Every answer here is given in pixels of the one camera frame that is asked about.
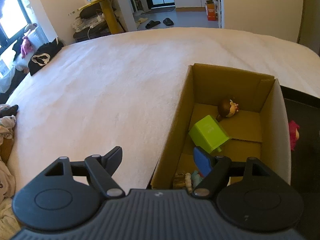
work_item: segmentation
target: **doll face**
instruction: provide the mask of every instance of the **doll face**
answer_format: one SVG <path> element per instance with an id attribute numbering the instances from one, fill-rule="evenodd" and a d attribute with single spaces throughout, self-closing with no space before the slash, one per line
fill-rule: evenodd
<path id="1" fill-rule="evenodd" d="M 231 117 L 233 116 L 236 112 L 239 111 L 238 108 L 238 104 L 234 103 L 231 99 L 230 99 L 230 112 L 226 117 Z"/>

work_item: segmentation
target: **orange box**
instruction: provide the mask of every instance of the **orange box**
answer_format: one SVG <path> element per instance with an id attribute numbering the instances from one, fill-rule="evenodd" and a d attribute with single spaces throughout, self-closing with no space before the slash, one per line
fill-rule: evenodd
<path id="1" fill-rule="evenodd" d="M 216 21 L 216 12 L 214 10 L 214 3 L 205 3 L 204 5 L 205 11 L 207 13 L 207 19 L 208 21 Z"/>

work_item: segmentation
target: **yellow table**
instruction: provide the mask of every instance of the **yellow table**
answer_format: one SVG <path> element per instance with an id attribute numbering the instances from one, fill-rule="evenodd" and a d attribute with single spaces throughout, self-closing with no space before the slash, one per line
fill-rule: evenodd
<path id="1" fill-rule="evenodd" d="M 107 21 L 109 30 L 111 34 L 117 34 L 121 33 L 121 30 L 118 27 L 118 22 L 116 20 L 116 16 L 113 12 L 113 9 L 111 7 L 111 1 L 110 0 L 95 0 L 85 6 L 82 6 L 81 8 L 77 9 L 76 11 L 71 12 L 69 15 L 74 14 L 78 11 L 82 11 L 84 8 L 87 8 L 93 4 L 100 3 L 102 12 L 104 14 L 104 18 Z"/>

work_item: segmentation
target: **doormat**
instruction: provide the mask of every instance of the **doormat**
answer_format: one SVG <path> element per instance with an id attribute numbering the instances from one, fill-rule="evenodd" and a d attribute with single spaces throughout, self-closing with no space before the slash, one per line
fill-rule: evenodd
<path id="1" fill-rule="evenodd" d="M 150 14 L 150 13 L 160 13 L 160 12 L 172 12 L 176 7 L 171 6 L 171 7 L 162 7 L 162 8 L 153 8 L 151 11 L 146 12 L 144 14 Z"/>

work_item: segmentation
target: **ribbed black surface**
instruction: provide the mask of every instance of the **ribbed black surface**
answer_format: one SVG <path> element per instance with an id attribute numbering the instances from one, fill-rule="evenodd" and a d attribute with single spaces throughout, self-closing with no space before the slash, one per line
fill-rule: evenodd
<path id="1" fill-rule="evenodd" d="M 132 190 L 109 200 L 100 213 L 80 228 L 57 234 L 22 230 L 14 240 L 194 240 L 303 239 L 294 230 L 261 235 L 238 229 L 216 212 L 208 200 L 185 190 Z"/>

